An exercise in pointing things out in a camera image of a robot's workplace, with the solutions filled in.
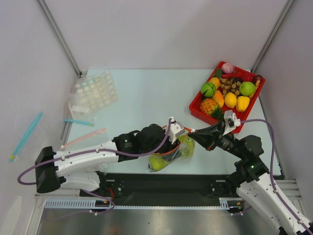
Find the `pink fruit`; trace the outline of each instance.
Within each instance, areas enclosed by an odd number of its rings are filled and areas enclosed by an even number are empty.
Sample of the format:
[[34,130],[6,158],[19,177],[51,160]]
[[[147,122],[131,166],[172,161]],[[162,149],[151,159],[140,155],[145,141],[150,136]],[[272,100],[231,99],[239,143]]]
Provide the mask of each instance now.
[[235,71],[235,66],[233,66],[231,63],[225,63],[222,65],[221,69],[224,73],[232,73]]

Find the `pineapple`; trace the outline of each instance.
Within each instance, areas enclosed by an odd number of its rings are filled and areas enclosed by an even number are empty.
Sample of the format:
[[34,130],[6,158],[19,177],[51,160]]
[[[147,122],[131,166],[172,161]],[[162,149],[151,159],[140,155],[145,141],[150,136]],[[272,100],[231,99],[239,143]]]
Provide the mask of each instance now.
[[214,119],[221,120],[221,121],[224,120],[224,115],[222,113],[222,110],[218,102],[216,102],[215,100],[211,98],[207,98],[202,101],[200,105],[200,111]]

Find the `red tray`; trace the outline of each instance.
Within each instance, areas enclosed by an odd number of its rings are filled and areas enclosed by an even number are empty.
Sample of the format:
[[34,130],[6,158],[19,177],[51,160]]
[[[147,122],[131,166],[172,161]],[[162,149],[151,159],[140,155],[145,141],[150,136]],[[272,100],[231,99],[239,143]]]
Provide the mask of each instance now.
[[[216,69],[220,69],[224,63],[225,63],[224,61],[219,62],[219,64],[217,65],[217,67],[215,68],[213,73],[209,76],[207,81],[209,81],[212,78],[212,75],[215,74]],[[241,69],[239,67],[235,67],[235,70],[236,71],[241,71],[243,73],[247,72],[246,70],[243,70],[243,69]],[[236,110],[236,107],[233,108],[233,109],[230,109],[226,105],[224,105],[222,107],[222,110],[223,111],[232,110],[237,115],[237,118],[239,118],[240,120],[246,120],[248,118],[248,115],[249,115],[249,113],[250,113],[250,111],[251,111],[251,109],[252,109],[252,107],[253,107],[256,99],[257,99],[257,97],[259,96],[259,93],[260,93],[261,89],[264,86],[264,83],[265,83],[265,79],[262,79],[262,81],[260,82],[259,88],[256,90],[256,93],[254,94],[253,98],[250,100],[249,106],[248,106],[248,108],[247,108],[247,110],[245,112],[243,112],[243,113],[238,112]],[[191,102],[191,104],[189,105],[189,109],[191,111],[191,115],[195,116],[196,118],[199,118],[202,121],[205,121],[206,123],[208,123],[210,125],[214,125],[218,121],[216,119],[214,119],[214,118],[212,118],[212,117],[210,117],[210,116],[208,116],[208,115],[206,115],[206,114],[204,114],[204,113],[202,113],[200,111],[200,104],[201,104],[201,102],[202,102],[202,94],[201,94],[201,92],[199,92],[197,94],[197,96],[194,98],[194,100]],[[242,127],[243,127],[243,124],[241,126],[237,127],[233,131],[233,133],[239,133],[241,131]]]

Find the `metal floor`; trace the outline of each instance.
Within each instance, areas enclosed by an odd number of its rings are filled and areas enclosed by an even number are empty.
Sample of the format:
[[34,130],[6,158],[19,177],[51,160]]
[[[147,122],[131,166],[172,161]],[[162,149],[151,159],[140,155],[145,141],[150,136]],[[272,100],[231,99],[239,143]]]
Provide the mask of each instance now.
[[254,210],[230,216],[212,210],[113,210],[94,216],[45,209],[37,235],[277,235]]

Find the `white wall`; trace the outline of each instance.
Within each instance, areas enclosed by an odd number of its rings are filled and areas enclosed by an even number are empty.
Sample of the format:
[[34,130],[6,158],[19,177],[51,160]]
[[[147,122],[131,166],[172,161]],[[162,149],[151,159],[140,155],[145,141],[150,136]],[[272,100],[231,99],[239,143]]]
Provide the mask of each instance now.
[[[0,221],[10,202],[22,196],[22,213],[14,232],[21,235],[36,189],[20,186],[17,176],[34,164],[43,146],[59,143],[64,102],[75,73],[34,0],[1,1],[0,32]],[[18,161],[9,163],[40,111],[44,116],[39,127]],[[34,172],[25,180],[34,180]]]
[[81,70],[249,69],[286,0],[46,0]]
[[297,1],[257,73],[267,78],[265,112],[287,176],[295,178],[313,219],[313,1]]

